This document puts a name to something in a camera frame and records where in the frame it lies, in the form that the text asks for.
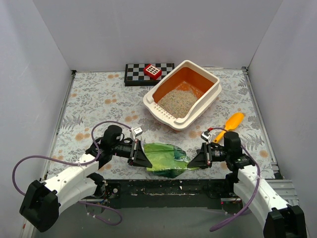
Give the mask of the green litter bag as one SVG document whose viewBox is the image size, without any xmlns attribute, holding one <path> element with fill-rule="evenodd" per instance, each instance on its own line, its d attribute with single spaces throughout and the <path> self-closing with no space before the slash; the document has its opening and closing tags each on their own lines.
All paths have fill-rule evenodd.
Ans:
<svg viewBox="0 0 317 238">
<path fill-rule="evenodd" d="M 147 168 L 156 176 L 174 179 L 185 171 L 197 170 L 197 167 L 188 168 L 191 159 L 180 147 L 172 144 L 147 143 L 143 146 L 144 153 L 152 167 Z"/>
</svg>

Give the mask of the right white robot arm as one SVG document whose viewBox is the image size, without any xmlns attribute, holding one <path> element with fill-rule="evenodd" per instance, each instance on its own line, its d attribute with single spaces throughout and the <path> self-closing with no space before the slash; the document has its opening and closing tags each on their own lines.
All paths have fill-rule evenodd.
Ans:
<svg viewBox="0 0 317 238">
<path fill-rule="evenodd" d="M 211 142 L 211 128 L 201 134 L 204 140 L 188 168 L 206 169 L 214 162 L 226 162 L 231 171 L 226 175 L 224 191 L 230 197 L 238 196 L 244 207 L 232 217 L 214 225 L 215 232 L 250 210 L 263 229 L 265 238 L 306 238 L 304 211 L 291 205 L 261 177 L 258 163 L 242 145 L 239 134 L 222 129 L 224 144 Z"/>
</svg>

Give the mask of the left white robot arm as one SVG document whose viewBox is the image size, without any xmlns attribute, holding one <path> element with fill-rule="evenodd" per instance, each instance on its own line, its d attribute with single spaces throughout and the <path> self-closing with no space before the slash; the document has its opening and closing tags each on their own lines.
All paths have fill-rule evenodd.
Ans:
<svg viewBox="0 0 317 238">
<path fill-rule="evenodd" d="M 124 125 L 109 121 L 102 137 L 93 139 L 92 145 L 65 170 L 45 181 L 33 181 L 24 193 L 19 213 L 38 231 L 45 232 L 57 221 L 59 215 L 82 199 L 101 198 L 106 193 L 106 183 L 97 171 L 111 161 L 113 156 L 126 158 L 131 166 L 151 168 L 141 141 L 141 127 L 128 127 L 131 136 L 125 138 Z"/>
</svg>

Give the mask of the yellow plastic scoop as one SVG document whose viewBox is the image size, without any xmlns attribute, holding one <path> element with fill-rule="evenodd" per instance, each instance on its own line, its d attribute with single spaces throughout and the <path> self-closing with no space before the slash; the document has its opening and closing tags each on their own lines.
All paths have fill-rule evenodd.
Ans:
<svg viewBox="0 0 317 238">
<path fill-rule="evenodd" d="M 240 123 L 244 119 L 244 114 L 243 113 L 235 113 L 233 114 L 225 123 L 224 129 L 227 131 L 233 131 L 235 130 Z M 225 134 L 225 131 L 222 131 L 221 133 L 218 134 L 218 136 L 213 140 L 214 143 L 219 143 L 220 140 L 223 138 Z"/>
</svg>

